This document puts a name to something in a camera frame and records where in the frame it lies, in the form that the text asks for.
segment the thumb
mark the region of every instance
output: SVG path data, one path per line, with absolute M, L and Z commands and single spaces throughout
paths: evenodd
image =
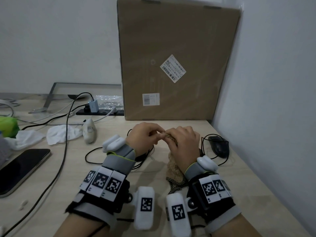
M 176 152 L 177 151 L 178 147 L 177 147 L 176 143 L 173 140 L 171 140 L 168 137 L 165 137 L 163 140 L 168 144 L 169 149 L 170 149 L 171 152 Z
M 164 133 L 157 133 L 157 134 L 154 134 L 154 135 L 151 135 L 150 136 L 150 139 L 152 140 L 152 142 L 154 144 L 157 145 L 158 141 L 162 140 L 166 135 Z

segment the hand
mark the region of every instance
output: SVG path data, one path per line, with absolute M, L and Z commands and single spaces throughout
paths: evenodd
M 168 144 L 177 166 L 182 173 L 185 173 L 187 168 L 200 156 L 200 134 L 193 131 L 191 126 L 171 128 L 166 133 L 173 136 L 178 142 L 178 146 L 176 146 L 170 138 L 163 139 Z
M 158 124 L 142 122 L 134 126 L 126 137 L 126 143 L 135 150 L 136 157 L 147 153 L 159 140 L 166 135 L 165 130 Z

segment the cardboard box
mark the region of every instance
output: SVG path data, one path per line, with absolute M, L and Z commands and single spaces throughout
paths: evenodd
M 126 120 L 211 120 L 240 10 L 117 0 Z

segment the metal frame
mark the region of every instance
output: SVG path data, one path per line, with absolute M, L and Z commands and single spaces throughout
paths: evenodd
M 75 83 L 75 82 L 54 82 L 51 91 L 49 92 L 46 101 L 44 103 L 45 108 L 48 108 L 49 105 L 51 104 L 53 97 L 54 97 L 54 89 L 57 84 L 80 84 L 80 85 L 104 85 L 104 86 L 122 86 L 121 84 L 96 84 L 96 83 Z

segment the white cloth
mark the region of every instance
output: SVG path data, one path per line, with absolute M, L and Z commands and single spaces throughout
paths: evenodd
M 68 125 L 68 140 L 76 139 L 80 136 L 82 136 L 82 129 L 74 128 L 71 125 Z M 66 125 L 51 127 L 47 131 L 46 139 L 49 145 L 64 143 L 66 141 Z
M 22 150 L 26 147 L 36 144 L 44 137 L 45 135 L 43 135 L 42 133 L 32 130 L 18 131 L 15 139 L 9 137 L 6 137 L 5 139 L 12 150 Z

